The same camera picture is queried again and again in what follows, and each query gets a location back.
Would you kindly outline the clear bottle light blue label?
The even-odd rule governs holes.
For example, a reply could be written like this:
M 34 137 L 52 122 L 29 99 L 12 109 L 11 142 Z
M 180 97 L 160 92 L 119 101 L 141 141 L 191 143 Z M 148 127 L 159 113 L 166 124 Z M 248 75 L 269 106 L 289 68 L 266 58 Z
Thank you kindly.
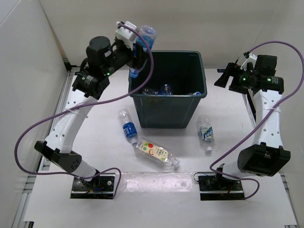
M 156 40 L 157 37 L 157 32 L 156 30 L 149 26 L 149 25 L 142 25 L 140 27 L 139 34 L 142 36 L 142 38 L 145 40 L 145 42 L 148 44 L 149 49 L 152 49 L 153 44 Z M 139 55 L 136 53 L 136 48 L 140 49 L 140 47 L 143 48 L 143 51 L 145 53 L 148 53 L 147 51 L 147 46 L 143 43 L 143 41 L 140 38 L 137 38 L 136 40 L 136 45 L 134 46 L 134 54 L 139 58 Z M 136 78 L 139 73 L 144 69 L 145 65 L 147 63 L 147 59 L 144 60 L 142 64 L 140 64 L 139 67 L 133 69 L 130 68 L 129 70 L 129 76 L 131 78 Z

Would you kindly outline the clear bottle green white label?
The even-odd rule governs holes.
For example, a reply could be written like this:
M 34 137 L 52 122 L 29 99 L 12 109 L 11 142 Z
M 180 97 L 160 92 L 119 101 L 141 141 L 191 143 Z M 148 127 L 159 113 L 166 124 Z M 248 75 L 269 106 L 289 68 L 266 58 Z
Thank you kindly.
M 198 117 L 196 125 L 201 148 L 206 155 L 211 155 L 215 139 L 210 118 L 201 115 Z

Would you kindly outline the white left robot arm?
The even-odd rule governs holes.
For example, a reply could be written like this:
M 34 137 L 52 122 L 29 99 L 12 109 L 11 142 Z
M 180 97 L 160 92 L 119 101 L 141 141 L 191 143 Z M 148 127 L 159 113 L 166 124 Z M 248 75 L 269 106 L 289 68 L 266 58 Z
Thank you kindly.
M 148 60 L 154 40 L 147 35 L 125 38 L 117 35 L 114 43 L 109 38 L 98 36 L 90 40 L 86 59 L 72 84 L 72 92 L 63 115 L 52 132 L 34 148 L 52 163 L 74 177 L 90 190 L 99 187 L 98 170 L 85 162 L 72 150 L 76 135 L 92 107 L 109 86 L 109 76 L 124 65 L 140 70 Z

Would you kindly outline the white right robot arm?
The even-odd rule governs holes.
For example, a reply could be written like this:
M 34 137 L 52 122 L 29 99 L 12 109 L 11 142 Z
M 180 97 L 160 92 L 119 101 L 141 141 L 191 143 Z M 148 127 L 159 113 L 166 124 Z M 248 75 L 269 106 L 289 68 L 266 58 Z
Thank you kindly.
M 229 90 L 241 94 L 253 92 L 256 126 L 252 145 L 243 149 L 235 162 L 222 164 L 213 178 L 214 186 L 226 189 L 232 181 L 248 176 L 274 176 L 285 166 L 291 153 L 283 149 L 280 135 L 280 108 L 274 105 L 282 98 L 284 80 L 276 77 L 277 57 L 244 54 L 242 65 L 228 63 L 215 86 L 226 87 L 229 77 L 233 80 Z

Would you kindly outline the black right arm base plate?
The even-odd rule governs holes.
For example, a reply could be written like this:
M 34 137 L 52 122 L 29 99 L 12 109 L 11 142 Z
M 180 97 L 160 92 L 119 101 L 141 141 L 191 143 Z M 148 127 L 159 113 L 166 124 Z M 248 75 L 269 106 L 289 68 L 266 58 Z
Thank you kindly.
M 193 180 L 199 185 L 201 201 L 244 200 L 242 183 L 215 173 L 196 172 Z

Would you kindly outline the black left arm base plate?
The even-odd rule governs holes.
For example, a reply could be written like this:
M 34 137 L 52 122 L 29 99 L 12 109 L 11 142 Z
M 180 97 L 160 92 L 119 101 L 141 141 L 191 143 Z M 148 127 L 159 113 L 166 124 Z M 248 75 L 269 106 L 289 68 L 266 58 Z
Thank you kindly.
M 106 173 L 92 179 L 92 183 L 85 183 L 74 178 L 72 182 L 71 199 L 103 199 L 112 200 L 114 198 L 114 173 Z

